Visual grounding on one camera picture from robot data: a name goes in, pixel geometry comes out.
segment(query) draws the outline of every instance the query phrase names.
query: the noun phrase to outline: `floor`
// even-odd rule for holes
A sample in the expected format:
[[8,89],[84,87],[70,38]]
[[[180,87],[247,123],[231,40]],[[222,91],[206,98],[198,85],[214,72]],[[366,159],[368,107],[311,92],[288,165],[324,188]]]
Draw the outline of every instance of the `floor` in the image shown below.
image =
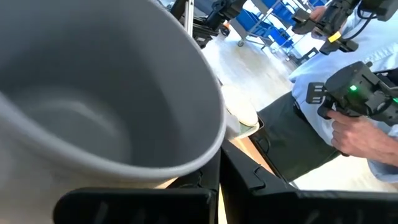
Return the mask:
[[[279,96],[290,91],[292,84],[287,77],[295,65],[275,56],[270,48],[245,43],[232,31],[229,37],[220,35],[203,49],[211,68],[224,83],[240,88],[257,110],[261,110]],[[306,190],[353,190],[396,192],[398,185],[382,183],[370,173],[365,159],[339,157],[313,170],[295,181]]]

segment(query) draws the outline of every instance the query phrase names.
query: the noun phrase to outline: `black bracket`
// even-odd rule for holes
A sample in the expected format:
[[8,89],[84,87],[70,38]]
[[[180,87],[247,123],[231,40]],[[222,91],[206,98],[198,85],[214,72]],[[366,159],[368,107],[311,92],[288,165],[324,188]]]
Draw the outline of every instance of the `black bracket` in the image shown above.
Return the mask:
[[325,95],[325,84],[321,82],[313,82],[308,84],[307,98],[305,101],[308,104],[321,104]]
[[398,194],[299,191],[229,142],[200,173],[171,189],[78,189],[53,211],[55,224],[216,224],[223,186],[227,221],[397,223]]
[[[292,31],[295,34],[304,35],[309,32],[312,32],[314,29],[321,36],[329,37],[330,33],[328,31],[324,31],[325,25],[314,21],[310,18],[310,13],[303,9],[298,9],[293,15],[293,20],[296,24],[293,26]],[[340,37],[338,40],[334,42],[330,42],[326,40],[326,42],[322,45],[319,50],[324,55],[329,55],[331,52],[335,52],[337,50],[341,50],[342,52],[354,52],[358,49],[358,44],[352,40],[344,39]]]
[[170,13],[177,19],[180,20],[185,12],[185,3],[187,0],[176,0],[170,10]]

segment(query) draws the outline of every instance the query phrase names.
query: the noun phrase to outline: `hand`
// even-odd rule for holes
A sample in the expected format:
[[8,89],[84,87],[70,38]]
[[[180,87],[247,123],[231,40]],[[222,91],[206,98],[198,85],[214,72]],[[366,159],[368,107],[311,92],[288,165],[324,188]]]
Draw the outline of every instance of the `hand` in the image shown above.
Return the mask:
[[398,142],[367,118],[351,118],[336,111],[329,111],[327,115],[335,120],[331,143],[337,150],[351,156],[397,165]]
[[[325,13],[325,10],[326,10],[326,6],[315,7],[315,9],[310,14],[310,18],[314,21],[319,21],[320,18]],[[320,34],[316,33],[314,30],[311,32],[311,36],[314,39],[322,39],[322,36]]]

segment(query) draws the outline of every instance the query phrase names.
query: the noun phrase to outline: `metal frame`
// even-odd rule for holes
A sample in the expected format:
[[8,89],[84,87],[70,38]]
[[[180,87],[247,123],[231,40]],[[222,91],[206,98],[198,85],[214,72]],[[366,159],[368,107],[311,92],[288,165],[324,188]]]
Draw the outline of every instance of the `metal frame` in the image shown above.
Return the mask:
[[184,27],[189,36],[193,35],[193,13],[195,11],[194,0],[187,0],[185,3]]
[[[317,1],[315,1],[314,3],[317,3],[317,2],[323,2],[323,3],[325,3],[325,5],[326,4],[328,4],[328,3],[330,3],[331,1],[327,1],[326,0],[326,2],[325,2],[325,0],[317,0]],[[306,5],[303,5],[303,6],[308,6],[311,10],[313,10],[315,7],[312,5],[312,4],[310,4],[310,2],[307,2],[306,3]],[[276,52],[278,52],[278,51],[280,51],[282,48],[283,48],[283,46],[288,42],[288,41],[290,41],[290,40],[292,40],[293,39],[293,36],[295,36],[296,34],[294,34],[294,35],[292,35],[288,40],[286,40],[282,45],[280,45],[277,49],[272,49],[271,50],[271,53],[276,53]],[[289,61],[290,59],[289,59],[289,53],[290,53],[290,51],[294,48],[294,46],[296,45],[296,44],[298,44],[303,38],[305,37],[305,35],[302,35],[301,36],[301,38],[296,42],[296,43],[293,43],[293,45],[291,46],[291,48],[288,50],[288,51],[284,51],[284,53],[287,55],[287,58],[286,58],[286,61]]]
[[[267,46],[267,44],[266,44],[266,40],[268,39],[268,40],[270,40],[270,38],[265,38],[265,37],[261,37],[261,36],[258,36],[258,35],[256,35],[256,34],[253,34],[253,31],[259,26],[259,24],[261,23],[261,22],[264,22],[268,17],[269,17],[269,15],[271,15],[271,12],[272,12],[272,10],[273,10],[273,8],[275,8],[279,3],[281,3],[282,2],[282,0],[277,0],[272,6],[271,6],[271,8],[269,8],[268,9],[268,11],[267,12],[262,12],[261,11],[261,13],[262,13],[262,16],[259,18],[259,21],[252,27],[252,28],[250,28],[245,34],[243,34],[242,35],[242,33],[240,33],[239,35],[241,36],[241,40],[238,42],[238,46],[243,46],[244,45],[244,43],[247,41],[247,42],[252,42],[252,43],[255,43],[255,44],[260,44],[260,45],[263,45],[263,46]],[[259,37],[260,39],[262,39],[263,40],[263,44],[262,43],[259,43],[259,42],[256,42],[256,41],[253,41],[253,40],[248,40],[247,39],[247,37],[248,36],[254,36],[254,37]]]

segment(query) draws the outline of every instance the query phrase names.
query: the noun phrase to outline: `metal rack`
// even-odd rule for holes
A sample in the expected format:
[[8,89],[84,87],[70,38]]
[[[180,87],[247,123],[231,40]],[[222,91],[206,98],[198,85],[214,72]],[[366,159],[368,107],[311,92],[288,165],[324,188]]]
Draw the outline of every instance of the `metal rack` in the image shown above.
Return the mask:
[[[312,2],[311,2],[311,0],[308,0],[307,2],[303,2],[303,0],[293,0],[294,2],[295,1],[297,1],[298,2],[298,4],[296,3],[296,5],[297,6],[302,6],[302,9],[304,9],[304,10],[313,10],[315,7],[317,7],[319,4],[319,2],[321,3],[321,5],[326,5],[328,2],[329,2],[329,0],[313,0]],[[294,35],[292,35],[288,40],[286,40],[285,41],[285,43],[286,42],[288,42],[288,41],[290,41],[290,40],[292,40],[293,39],[293,36]],[[301,36],[301,38],[298,40],[298,41],[296,41],[296,43],[294,43],[293,45],[292,45],[292,48],[294,47],[294,45],[296,45],[297,43],[299,43],[303,38],[305,37],[305,35],[302,35]],[[272,49],[271,50],[271,53],[276,53],[276,52],[278,52],[280,49],[282,49],[283,48],[283,46],[285,45],[285,43],[283,43],[282,45],[280,45],[277,49]],[[290,60],[290,57],[289,57],[289,53],[290,53],[290,51],[292,50],[292,48],[290,48],[288,51],[285,51],[284,53],[286,54],[286,55],[288,55],[288,57],[286,58],[286,61],[289,61]]]
[[[249,30],[245,30],[245,28],[236,20],[236,19],[232,19],[230,21],[230,24],[232,27],[234,27],[234,29],[236,30],[236,32],[239,34],[239,36],[241,37],[241,40],[238,42],[238,46],[242,47],[244,45],[244,43],[247,42],[252,42],[255,44],[260,44],[263,45],[264,47],[271,45],[272,43],[274,43],[273,40],[271,40],[268,37],[263,37],[260,35],[256,35],[253,33],[253,31],[256,30],[256,28],[260,25],[261,22],[266,21],[266,19],[269,17],[269,15],[271,14],[271,10],[272,8],[276,7],[278,4],[282,3],[282,0],[277,0],[271,8],[268,8],[261,0],[252,0],[252,3],[260,10],[261,12],[261,16],[259,18],[259,20],[257,21],[257,23],[250,28]],[[252,36],[252,37],[258,37],[262,40],[262,43],[256,42],[254,40],[249,40],[248,37]]]

